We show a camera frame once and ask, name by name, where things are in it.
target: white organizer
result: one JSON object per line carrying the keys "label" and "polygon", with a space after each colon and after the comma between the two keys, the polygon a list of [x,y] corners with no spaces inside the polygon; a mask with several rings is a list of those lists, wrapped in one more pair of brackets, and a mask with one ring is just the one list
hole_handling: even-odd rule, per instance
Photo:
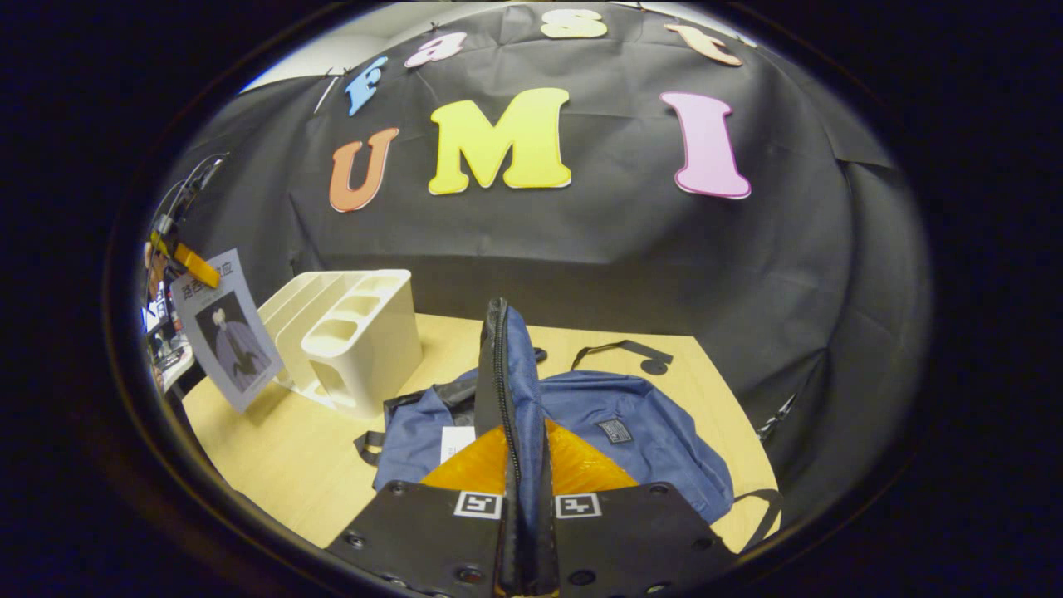
{"label": "white organizer", "polygon": [[421,363],[409,270],[305,272],[258,313],[276,382],[353,417],[379,415]]}

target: blue backpack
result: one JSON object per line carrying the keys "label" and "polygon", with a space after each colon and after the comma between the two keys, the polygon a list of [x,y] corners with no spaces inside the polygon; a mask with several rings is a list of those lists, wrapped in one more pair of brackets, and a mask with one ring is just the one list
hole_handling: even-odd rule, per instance
{"label": "blue backpack", "polygon": [[516,448],[513,490],[524,506],[519,516],[535,529],[542,505],[544,418],[550,418],[639,484],[671,483],[706,523],[730,511],[735,495],[726,463],[697,437],[690,415],[652,383],[587,371],[539,380],[536,364],[545,354],[533,348],[524,320],[502,298],[489,307],[480,342],[478,369],[386,401],[386,432],[355,441],[362,459],[377,466],[374,489],[392,480],[420,482],[439,466],[443,427],[474,426],[479,437],[501,424],[507,439],[516,437],[508,445]]}

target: foam letter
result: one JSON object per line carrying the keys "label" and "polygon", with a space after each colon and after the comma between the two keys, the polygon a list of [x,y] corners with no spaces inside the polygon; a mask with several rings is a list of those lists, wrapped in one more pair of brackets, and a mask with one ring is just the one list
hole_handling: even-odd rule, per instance
{"label": "foam letter", "polygon": [[698,54],[708,56],[721,64],[742,66],[742,61],[739,59],[738,56],[732,56],[720,51],[720,48],[727,49],[727,46],[724,46],[724,42],[715,37],[706,35],[701,31],[685,24],[668,23],[664,25],[664,29],[674,31],[681,35],[682,40],[686,41],[688,46],[693,48]]}
{"label": "foam letter", "polygon": [[461,172],[461,155],[482,187],[494,182],[509,148],[512,165],[502,180],[514,188],[563,187],[572,171],[561,164],[558,118],[569,92],[556,87],[527,89],[513,97],[497,124],[491,123],[471,100],[450,103],[432,113],[439,124],[436,175],[428,181],[432,194],[463,191],[469,176]]}
{"label": "foam letter", "polygon": [[347,113],[348,116],[354,116],[354,113],[358,112],[369,98],[373,97],[376,92],[376,87],[373,85],[381,80],[381,69],[378,67],[384,66],[384,63],[388,62],[387,56],[381,56],[373,61],[373,64],[369,65],[369,68],[361,71],[361,74],[355,76],[353,81],[343,89],[347,93],[351,96],[351,112]]}
{"label": "foam letter", "polygon": [[609,29],[602,15],[584,8],[559,8],[542,15],[540,30],[549,37],[601,37]]}
{"label": "foam letter", "polygon": [[361,209],[376,197],[384,178],[384,163],[388,158],[388,146],[395,138],[399,130],[385,129],[369,137],[369,168],[366,169],[366,182],[356,189],[351,188],[351,169],[354,167],[354,156],[361,149],[361,141],[352,141],[342,146],[333,154],[333,177],[328,184],[328,203],[337,211],[353,211]]}
{"label": "foam letter", "polygon": [[465,33],[448,33],[442,37],[437,37],[424,46],[418,48],[418,52],[406,59],[406,68],[421,66],[432,61],[438,62],[449,58],[461,51],[461,42],[465,41]]}
{"label": "foam letter", "polygon": [[749,181],[738,173],[724,117],[730,106],[718,99],[665,91],[661,100],[675,108],[682,130],[687,164],[675,173],[685,191],[729,199],[748,197]]}

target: backpack strap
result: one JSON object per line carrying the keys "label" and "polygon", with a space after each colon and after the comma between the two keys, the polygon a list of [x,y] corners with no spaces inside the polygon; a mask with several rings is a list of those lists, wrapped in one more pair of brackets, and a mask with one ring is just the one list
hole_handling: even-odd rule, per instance
{"label": "backpack strap", "polygon": [[646,374],[660,376],[661,374],[668,372],[668,364],[672,363],[672,356],[658,352],[657,349],[654,349],[652,347],[646,347],[641,343],[636,343],[635,341],[627,341],[625,339],[624,341],[609,343],[608,345],[602,345],[600,347],[584,347],[583,349],[579,349],[579,353],[576,354],[576,359],[575,361],[572,362],[572,368],[569,369],[569,372],[576,370],[576,366],[579,365],[579,362],[585,357],[587,357],[587,354],[590,354],[592,352],[602,352],[605,349],[614,349],[614,348],[626,349],[628,352],[631,352],[632,354],[638,354],[644,358],[649,358],[646,361],[642,362],[642,372],[645,372]]}
{"label": "backpack strap", "polygon": [[376,463],[381,460],[381,454],[371,452],[369,447],[381,448],[384,446],[384,432],[374,432],[372,430],[367,431],[365,434],[358,437],[354,440],[354,448],[358,451],[358,457],[369,465],[376,467]]}
{"label": "backpack strap", "polygon": [[764,517],[760,520],[760,525],[753,532],[749,537],[749,542],[745,543],[745,547],[742,548],[742,552],[753,548],[754,546],[760,544],[762,540],[767,537],[767,532],[772,530],[772,525],[775,524],[775,518],[779,516],[782,512],[782,495],[779,491],[773,491],[772,489],[762,489],[759,491],[747,492],[742,496],[736,496],[735,502],[742,500],[743,498],[755,496],[757,498],[767,501],[767,511],[764,513]]}

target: illustration of person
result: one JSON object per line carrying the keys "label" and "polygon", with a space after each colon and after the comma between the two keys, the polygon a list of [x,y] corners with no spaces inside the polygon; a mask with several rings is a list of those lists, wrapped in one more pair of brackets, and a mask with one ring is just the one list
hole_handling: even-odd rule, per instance
{"label": "illustration of person", "polygon": [[251,328],[241,322],[225,322],[225,311],[218,308],[210,315],[218,327],[214,353],[218,362],[242,393],[268,365],[265,354]]}

